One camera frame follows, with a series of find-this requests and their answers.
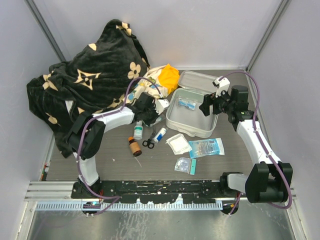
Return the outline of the bagged teal plaster strips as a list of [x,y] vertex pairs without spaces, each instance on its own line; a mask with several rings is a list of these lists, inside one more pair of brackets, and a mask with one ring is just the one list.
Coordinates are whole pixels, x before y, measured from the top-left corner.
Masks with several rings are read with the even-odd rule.
[[165,119],[166,119],[166,117],[165,117],[163,114],[160,115],[160,116],[155,120],[155,122],[153,122],[153,123],[150,124],[150,127],[153,127],[153,126],[155,126],[155,125],[163,122]]

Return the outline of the grey medicine kit case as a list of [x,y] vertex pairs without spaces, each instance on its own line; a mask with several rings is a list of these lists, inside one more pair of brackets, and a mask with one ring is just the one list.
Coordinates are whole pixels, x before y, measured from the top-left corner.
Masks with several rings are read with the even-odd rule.
[[[217,91],[213,85],[215,76],[185,70],[180,74],[178,86],[171,93],[170,106],[166,111],[166,125],[168,128],[184,133],[190,137],[209,138],[218,121],[218,116],[210,114],[205,116],[199,109],[203,103],[204,95]],[[179,99],[195,103],[191,110],[178,104]]]

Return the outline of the white bottle green label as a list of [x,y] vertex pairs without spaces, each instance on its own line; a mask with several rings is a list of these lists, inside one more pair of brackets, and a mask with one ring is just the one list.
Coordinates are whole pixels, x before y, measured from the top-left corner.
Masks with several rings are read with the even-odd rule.
[[143,121],[137,121],[134,126],[133,138],[135,140],[141,140],[143,138]]

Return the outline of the bagged blue white packets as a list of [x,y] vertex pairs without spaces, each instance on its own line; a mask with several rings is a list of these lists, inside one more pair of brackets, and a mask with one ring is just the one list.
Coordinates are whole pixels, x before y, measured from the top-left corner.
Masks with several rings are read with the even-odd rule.
[[197,102],[188,98],[179,97],[177,99],[177,106],[194,111],[196,109]]

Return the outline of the white gauze pad packet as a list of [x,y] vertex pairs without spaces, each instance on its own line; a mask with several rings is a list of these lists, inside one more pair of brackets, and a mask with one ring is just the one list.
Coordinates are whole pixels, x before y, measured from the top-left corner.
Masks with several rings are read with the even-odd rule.
[[175,155],[182,155],[192,150],[191,145],[181,133],[178,133],[166,140],[166,144],[170,146]]

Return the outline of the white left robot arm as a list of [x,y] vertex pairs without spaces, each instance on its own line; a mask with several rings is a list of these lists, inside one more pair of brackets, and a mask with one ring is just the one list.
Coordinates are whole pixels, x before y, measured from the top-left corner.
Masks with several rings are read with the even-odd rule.
[[100,177],[96,167],[96,154],[104,134],[123,125],[142,121],[153,124],[162,113],[157,107],[158,100],[143,92],[138,99],[106,113],[81,113],[65,137],[78,165],[78,179],[83,185],[82,192],[88,198],[100,193]]

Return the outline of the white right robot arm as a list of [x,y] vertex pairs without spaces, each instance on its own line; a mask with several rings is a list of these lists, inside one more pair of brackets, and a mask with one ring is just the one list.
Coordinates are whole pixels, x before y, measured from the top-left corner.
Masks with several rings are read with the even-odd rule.
[[206,94],[199,109],[207,117],[210,114],[227,114],[228,121],[241,137],[253,163],[249,175],[241,172],[224,172],[219,179],[219,191],[231,197],[236,191],[243,193],[250,203],[268,203],[279,206],[292,204],[291,180],[293,168],[283,163],[273,152],[264,137],[257,114],[250,110],[249,90],[235,85],[231,92],[226,90]]

